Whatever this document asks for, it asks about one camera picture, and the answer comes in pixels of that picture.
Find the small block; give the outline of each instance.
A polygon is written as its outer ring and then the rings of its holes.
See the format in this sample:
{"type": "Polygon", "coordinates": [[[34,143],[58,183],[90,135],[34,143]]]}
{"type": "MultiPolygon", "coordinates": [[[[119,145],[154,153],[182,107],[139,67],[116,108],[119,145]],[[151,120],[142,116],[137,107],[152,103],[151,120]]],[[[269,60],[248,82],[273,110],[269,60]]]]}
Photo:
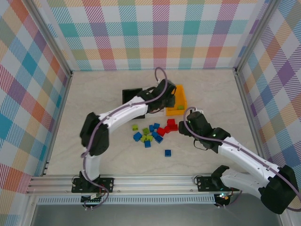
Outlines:
{"type": "Polygon", "coordinates": [[[160,136],[164,136],[164,134],[165,134],[165,130],[163,129],[163,128],[161,128],[161,127],[159,127],[158,129],[157,129],[157,133],[160,135],[160,136]]]}
{"type": "Polygon", "coordinates": [[[152,141],[152,139],[153,139],[153,136],[152,136],[152,135],[147,135],[147,136],[146,136],[146,140],[152,141]]]}
{"type": "Polygon", "coordinates": [[[165,130],[166,133],[169,133],[169,132],[171,131],[171,129],[170,129],[169,126],[165,126],[165,127],[164,127],[164,130],[165,130]]]}
{"type": "Polygon", "coordinates": [[[156,136],[158,136],[158,133],[156,133],[155,131],[153,131],[153,132],[151,133],[151,135],[152,135],[153,137],[156,137],[156,136]]]}
{"type": "Polygon", "coordinates": [[[149,140],[144,142],[145,148],[151,147],[151,142],[149,140]]]}
{"type": "Polygon", "coordinates": [[[169,126],[169,128],[170,128],[170,131],[178,131],[178,125],[177,124],[171,125],[171,126],[169,126]]]}
{"type": "Polygon", "coordinates": [[[133,126],[132,126],[132,129],[133,129],[133,131],[138,130],[138,125],[133,125],[133,126]]]}
{"type": "Polygon", "coordinates": [[[142,137],[142,134],[140,132],[137,132],[134,134],[133,138],[136,142],[138,142],[142,137]]]}
{"type": "Polygon", "coordinates": [[[168,119],[167,120],[167,125],[170,126],[170,125],[175,125],[175,120],[174,119],[168,119]]]}
{"type": "Polygon", "coordinates": [[[158,135],[155,137],[155,140],[160,144],[162,142],[163,138],[158,135]]]}
{"type": "Polygon", "coordinates": [[[171,150],[165,150],[165,157],[171,156],[171,150]]]}
{"type": "Polygon", "coordinates": [[[149,128],[144,128],[144,129],[142,129],[142,131],[143,131],[143,134],[144,134],[144,135],[147,135],[147,134],[150,133],[149,128]]]}
{"type": "Polygon", "coordinates": [[[141,141],[142,143],[144,143],[144,142],[145,142],[145,140],[146,140],[146,136],[145,136],[145,135],[143,135],[143,136],[140,138],[140,141],[141,141]]]}
{"type": "Polygon", "coordinates": [[[160,124],[159,124],[159,123],[155,123],[155,124],[154,124],[154,128],[155,128],[155,129],[158,129],[159,127],[160,127],[160,124]]]}
{"type": "Polygon", "coordinates": [[[153,125],[150,125],[150,132],[152,133],[155,130],[155,127],[153,125]]]}

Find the green cube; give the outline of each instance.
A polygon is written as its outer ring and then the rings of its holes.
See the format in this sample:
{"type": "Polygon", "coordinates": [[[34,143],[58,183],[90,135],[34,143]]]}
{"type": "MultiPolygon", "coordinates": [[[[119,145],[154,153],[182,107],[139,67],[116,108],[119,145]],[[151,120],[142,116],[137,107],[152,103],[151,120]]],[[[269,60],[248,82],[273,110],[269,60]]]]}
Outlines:
{"type": "Polygon", "coordinates": [[[133,125],[132,128],[133,128],[133,131],[138,130],[138,125],[133,125]]]}
{"type": "Polygon", "coordinates": [[[144,134],[144,135],[147,135],[147,134],[150,133],[149,128],[144,128],[144,129],[142,129],[142,131],[143,131],[143,134],[144,134]]]}
{"type": "Polygon", "coordinates": [[[147,135],[146,140],[152,141],[152,135],[147,135]]]}
{"type": "Polygon", "coordinates": [[[144,142],[145,142],[145,140],[146,140],[146,136],[145,136],[145,135],[143,135],[143,136],[140,138],[140,141],[141,141],[142,143],[144,143],[144,142]]]}

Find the red cube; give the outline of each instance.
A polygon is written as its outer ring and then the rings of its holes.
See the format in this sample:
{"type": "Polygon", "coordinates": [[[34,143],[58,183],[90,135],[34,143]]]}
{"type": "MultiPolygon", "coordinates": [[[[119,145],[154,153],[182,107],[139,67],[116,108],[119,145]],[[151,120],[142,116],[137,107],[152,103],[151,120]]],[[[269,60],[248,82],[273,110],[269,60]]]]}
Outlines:
{"type": "Polygon", "coordinates": [[[170,131],[178,131],[178,125],[177,124],[170,125],[169,128],[170,128],[170,131]]]}
{"type": "Polygon", "coordinates": [[[169,133],[171,131],[169,126],[165,126],[164,130],[166,133],[169,133]]]}
{"type": "Polygon", "coordinates": [[[157,129],[157,133],[158,133],[161,137],[163,137],[164,134],[165,134],[165,130],[164,130],[163,128],[159,127],[159,128],[157,129]]]}
{"type": "Polygon", "coordinates": [[[167,125],[168,126],[175,125],[175,120],[174,119],[167,119],[167,125]]]}

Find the marble surface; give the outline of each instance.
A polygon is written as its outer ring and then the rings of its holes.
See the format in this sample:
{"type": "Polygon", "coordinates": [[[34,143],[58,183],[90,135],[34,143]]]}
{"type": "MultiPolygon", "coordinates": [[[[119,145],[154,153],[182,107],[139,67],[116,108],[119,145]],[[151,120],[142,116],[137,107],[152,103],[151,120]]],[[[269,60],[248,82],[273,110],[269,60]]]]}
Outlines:
{"type": "MultiPolygon", "coordinates": [[[[240,143],[256,152],[251,131],[231,70],[167,70],[168,79],[183,84],[188,106],[204,110],[212,127],[221,127],[240,143]]],[[[63,117],[55,141],[47,174],[78,174],[82,169],[79,133],[90,112],[110,111],[122,103],[122,89],[156,85],[153,70],[75,72],[63,117]]],[[[195,174],[211,173],[220,165],[244,172],[230,159],[194,148],[193,138],[178,132],[164,136],[161,144],[151,148],[135,142],[131,126],[139,130],[155,122],[166,125],[168,117],[132,120],[110,136],[110,147],[101,159],[101,174],[195,174]],[[172,157],[164,150],[171,149],[172,157]]],[[[182,120],[177,116],[176,122],[182,120]]]]}

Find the purple cable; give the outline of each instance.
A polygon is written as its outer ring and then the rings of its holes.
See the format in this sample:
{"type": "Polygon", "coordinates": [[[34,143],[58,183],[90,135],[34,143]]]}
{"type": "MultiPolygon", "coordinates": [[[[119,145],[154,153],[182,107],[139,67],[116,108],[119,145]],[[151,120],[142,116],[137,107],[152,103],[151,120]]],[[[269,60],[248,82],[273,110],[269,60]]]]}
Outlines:
{"type": "MultiPolygon", "coordinates": [[[[94,130],[93,130],[93,132],[92,132],[92,134],[91,134],[91,138],[90,138],[90,140],[89,140],[89,144],[88,144],[87,150],[86,150],[84,153],[82,153],[82,154],[80,155],[81,158],[84,158],[84,160],[83,160],[83,171],[84,171],[85,178],[86,178],[91,184],[93,184],[94,186],[97,186],[97,187],[99,187],[99,188],[101,188],[101,189],[104,189],[104,190],[106,191],[106,193],[107,193],[105,199],[104,199],[101,203],[99,203],[98,205],[94,206],[93,208],[92,208],[92,207],[89,208],[89,210],[93,210],[93,209],[96,209],[96,208],[100,207],[100,206],[108,199],[108,197],[109,197],[109,191],[108,191],[108,189],[105,188],[105,187],[103,187],[103,186],[101,186],[101,185],[98,185],[98,184],[94,183],[94,182],[88,177],[88,175],[87,175],[87,173],[86,173],[86,158],[87,158],[87,155],[88,155],[88,153],[89,153],[89,151],[90,151],[90,149],[91,149],[91,146],[92,146],[92,142],[93,142],[95,133],[96,133],[96,131],[98,130],[98,128],[100,127],[100,125],[101,125],[105,120],[107,120],[108,118],[110,118],[111,116],[113,116],[116,112],[119,112],[119,111],[121,111],[122,109],[124,109],[124,108],[126,108],[126,107],[132,107],[132,106],[136,106],[136,105],[148,104],[148,103],[150,103],[150,102],[156,101],[156,100],[158,100],[158,99],[165,93],[165,91],[166,91],[166,89],[167,89],[167,75],[166,75],[165,71],[164,71],[161,67],[157,67],[157,68],[155,69],[155,78],[156,78],[157,81],[158,81],[158,78],[157,78],[157,70],[158,70],[158,69],[160,69],[160,70],[163,72],[164,77],[165,77],[165,85],[164,85],[164,89],[163,89],[163,91],[159,94],[159,96],[157,96],[157,97],[155,97],[155,98],[153,98],[153,99],[151,99],[151,100],[142,101],[142,102],[139,102],[139,103],[133,103],[133,104],[131,104],[131,105],[124,105],[124,106],[121,106],[120,108],[118,108],[118,109],[116,109],[115,111],[113,111],[113,112],[111,112],[110,114],[108,114],[106,117],[104,117],[104,118],[103,118],[103,119],[95,126],[95,128],[94,128],[94,130]]],[[[84,207],[85,207],[86,210],[87,210],[88,208],[86,207],[86,202],[87,202],[87,201],[84,202],[84,207]]]]}
{"type": "MultiPolygon", "coordinates": [[[[267,164],[265,164],[263,161],[261,161],[260,159],[257,159],[255,156],[253,156],[252,154],[250,154],[249,152],[247,152],[245,149],[239,147],[238,145],[235,145],[231,142],[228,142],[228,141],[225,141],[225,140],[220,140],[220,139],[214,139],[214,138],[207,138],[207,137],[202,137],[196,133],[194,133],[187,125],[187,122],[186,122],[186,114],[189,110],[196,110],[195,107],[189,107],[186,109],[185,113],[184,113],[184,125],[186,127],[186,129],[192,134],[194,135],[195,137],[198,137],[200,139],[203,139],[203,140],[210,140],[210,141],[217,141],[217,142],[221,142],[221,143],[224,143],[224,144],[228,144],[234,148],[236,148],[238,151],[242,151],[243,153],[245,153],[246,155],[250,156],[252,159],[256,160],[257,162],[259,162],[261,165],[263,165],[264,167],[266,167],[268,170],[272,171],[273,173],[275,173],[278,177],[280,177],[284,182],[287,183],[287,185],[290,186],[290,188],[296,193],[296,195],[298,196],[300,202],[301,202],[301,194],[299,193],[299,191],[292,185],[291,182],[289,182],[285,177],[283,177],[280,173],[278,173],[277,171],[275,171],[274,169],[272,168],[269,168],[269,166],[267,164]]],[[[294,212],[301,212],[301,208],[300,209],[293,209],[293,208],[290,208],[290,207],[287,207],[288,210],[291,210],[291,211],[294,211],[294,212]]]]}

